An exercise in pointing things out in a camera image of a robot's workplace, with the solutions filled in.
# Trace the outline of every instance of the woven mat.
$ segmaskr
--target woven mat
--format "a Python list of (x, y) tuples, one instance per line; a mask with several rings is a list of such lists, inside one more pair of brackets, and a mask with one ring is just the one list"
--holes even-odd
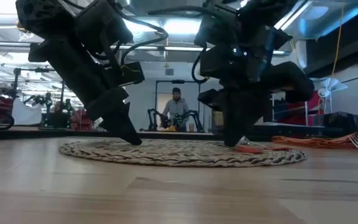
[(263, 150), (261, 154), (235, 152), (211, 141), (143, 140), (131, 146), (120, 140), (71, 142), (60, 147), (69, 156), (97, 161), (172, 167), (278, 166), (306, 159), (298, 150)]

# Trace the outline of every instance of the man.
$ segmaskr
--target man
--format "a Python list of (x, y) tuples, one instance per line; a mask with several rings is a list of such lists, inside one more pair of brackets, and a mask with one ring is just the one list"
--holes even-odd
[[(181, 97), (180, 89), (175, 87), (172, 90), (172, 100), (168, 101), (162, 114), (166, 116), (169, 113), (170, 120), (173, 124), (173, 120), (175, 119), (176, 114), (183, 115), (187, 111), (189, 111), (189, 106), (185, 102), (185, 99)], [(186, 124), (188, 120), (189, 117), (185, 118), (182, 124), (177, 127), (178, 132), (187, 132)]]

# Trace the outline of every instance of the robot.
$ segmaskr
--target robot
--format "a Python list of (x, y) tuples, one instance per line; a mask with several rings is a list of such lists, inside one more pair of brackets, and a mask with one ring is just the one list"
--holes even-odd
[(147, 114), (149, 116), (149, 128), (147, 131), (157, 131), (157, 115), (160, 117), (161, 127), (163, 128), (169, 128), (170, 126), (179, 127), (179, 125), (181, 125), (186, 118), (191, 116), (195, 121), (197, 132), (204, 133), (204, 127), (201, 124), (198, 111), (189, 110), (183, 115), (176, 114), (173, 123), (170, 121), (168, 116), (165, 116), (164, 114), (158, 112), (156, 109), (148, 109)]
[[(123, 103), (128, 94), (122, 87), (140, 83), (144, 76), (140, 63), (125, 64), (125, 57), (137, 47), (167, 39), (168, 33), (125, 15), (115, 0), (94, 0), (86, 8), (63, 1), (81, 12), (72, 16), (58, 0), (17, 0), (21, 26), (45, 39), (31, 45), (29, 61), (48, 61), (83, 102), (92, 120), (102, 117), (101, 127), (133, 145), (141, 144), (129, 119), (130, 105)], [(263, 116), (274, 90), (285, 90), (287, 100), (296, 102), (309, 100), (314, 86), (292, 62), (271, 65), (273, 51), (291, 39), (274, 25), (297, 0), (252, 0), (239, 10), (225, 5), (229, 2), (233, 0), (207, 0), (203, 7), (162, 9), (149, 15), (196, 11), (196, 16), (202, 16), (194, 43), (203, 51), (192, 77), (198, 83), (219, 79), (223, 89), (200, 93), (198, 99), (223, 112), (224, 143), (234, 146)], [(157, 38), (125, 50), (118, 64), (120, 46), (133, 39), (123, 19), (155, 29)], [(214, 47), (207, 51), (208, 44)], [(195, 77), (197, 63), (204, 80)]]

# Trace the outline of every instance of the yellow wire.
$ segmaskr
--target yellow wire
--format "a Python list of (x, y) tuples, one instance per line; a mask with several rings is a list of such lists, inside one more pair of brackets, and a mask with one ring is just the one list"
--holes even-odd
[(139, 72), (139, 73), (140, 73), (140, 70), (132, 70), (131, 68), (129, 68), (129, 67), (126, 66), (126, 65), (121, 66), (121, 68), (126, 68), (126, 69), (128, 69), (128, 70), (130, 70), (130, 71), (132, 71), (132, 72)]
[(342, 22), (343, 22), (343, 17), (344, 17), (344, 12), (345, 12), (345, 0), (342, 0), (342, 15), (341, 15), (341, 25), (339, 26), (339, 34), (338, 34), (338, 42), (336, 44), (336, 55), (335, 55), (335, 61), (334, 61), (334, 66), (333, 66), (333, 72), (331, 74), (331, 79), (329, 81), (329, 84), (327, 86), (327, 89), (329, 86), (331, 86), (331, 82), (333, 81), (333, 77), (335, 74), (335, 68), (336, 68), (336, 63), (338, 61), (338, 56), (339, 56), (339, 46), (341, 44), (341, 36), (342, 36)]

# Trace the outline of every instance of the cup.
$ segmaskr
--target cup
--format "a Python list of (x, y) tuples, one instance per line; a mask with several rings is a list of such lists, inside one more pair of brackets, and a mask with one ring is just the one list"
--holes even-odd
[(194, 132), (194, 124), (189, 124), (189, 131)]

